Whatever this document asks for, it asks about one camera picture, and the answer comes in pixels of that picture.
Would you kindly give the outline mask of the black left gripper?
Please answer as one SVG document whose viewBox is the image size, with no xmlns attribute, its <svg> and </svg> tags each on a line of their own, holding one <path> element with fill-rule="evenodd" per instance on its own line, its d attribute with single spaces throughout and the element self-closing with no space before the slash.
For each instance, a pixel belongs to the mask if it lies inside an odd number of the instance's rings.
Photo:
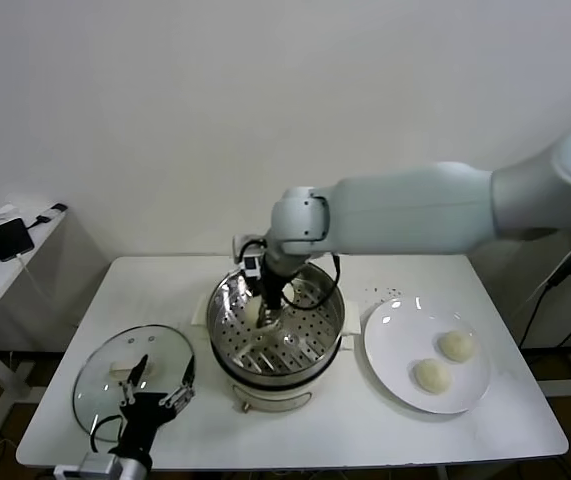
<svg viewBox="0 0 571 480">
<path fill-rule="evenodd" d="M 149 453 L 158 429 L 175 418 L 174 408 L 184 408 L 194 397 L 195 356 L 192 355 L 183 374 L 181 384 L 170 393 L 135 393 L 148 363 L 142 356 L 127 379 L 120 383 L 123 399 L 120 401 L 126 425 L 118 442 L 122 451 Z"/>
</svg>

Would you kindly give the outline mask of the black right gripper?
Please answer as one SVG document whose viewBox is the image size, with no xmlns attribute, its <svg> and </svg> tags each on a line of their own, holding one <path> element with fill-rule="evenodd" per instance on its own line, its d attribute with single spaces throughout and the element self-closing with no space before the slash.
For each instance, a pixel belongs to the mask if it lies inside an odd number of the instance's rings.
<svg viewBox="0 0 571 480">
<path fill-rule="evenodd" d="M 279 325 L 282 309 L 283 289 L 294 275 L 281 275 L 275 272 L 266 259 L 262 260 L 259 290 L 263 302 L 257 317 L 257 331 L 266 333 Z"/>
</svg>

